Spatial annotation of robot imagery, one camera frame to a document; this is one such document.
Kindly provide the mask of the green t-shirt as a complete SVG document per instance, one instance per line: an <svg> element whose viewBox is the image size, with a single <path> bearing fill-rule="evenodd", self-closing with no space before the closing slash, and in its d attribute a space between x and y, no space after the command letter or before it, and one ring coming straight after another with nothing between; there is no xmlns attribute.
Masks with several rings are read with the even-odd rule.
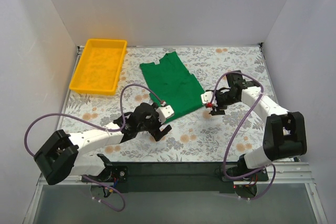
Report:
<svg viewBox="0 0 336 224"><path fill-rule="evenodd" d="M205 92L196 77L184 66L176 52L166 53L159 60L140 64L148 88L174 110L171 122L203 106Z"/></svg>

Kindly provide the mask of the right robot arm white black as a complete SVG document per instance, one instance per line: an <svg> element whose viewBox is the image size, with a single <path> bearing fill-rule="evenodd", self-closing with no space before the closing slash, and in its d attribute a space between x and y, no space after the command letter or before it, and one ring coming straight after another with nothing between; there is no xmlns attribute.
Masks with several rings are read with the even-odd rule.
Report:
<svg viewBox="0 0 336 224"><path fill-rule="evenodd" d="M278 105L265 95L262 84L247 74L231 71L223 76L227 79L227 88L215 87L201 95L202 103L211 109L210 114L224 115L228 106L242 102L249 110L238 127L255 112L265 129L261 147L242 155L236 166L223 167L227 179L248 181L274 161L306 154L306 128L300 112L290 112Z"/></svg>

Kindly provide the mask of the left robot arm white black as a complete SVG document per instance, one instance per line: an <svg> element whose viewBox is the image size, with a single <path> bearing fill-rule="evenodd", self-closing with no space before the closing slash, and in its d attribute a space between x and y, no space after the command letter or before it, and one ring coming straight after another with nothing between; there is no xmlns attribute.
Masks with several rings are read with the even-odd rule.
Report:
<svg viewBox="0 0 336 224"><path fill-rule="evenodd" d="M34 160L49 185L56 185L68 176L86 175L98 182L123 180L121 169L96 150L118 145L134 139L141 132L148 132L155 141L172 129L161 126L174 115L171 106L141 103L133 112L107 124L102 129L67 134L55 131L37 151Z"/></svg>

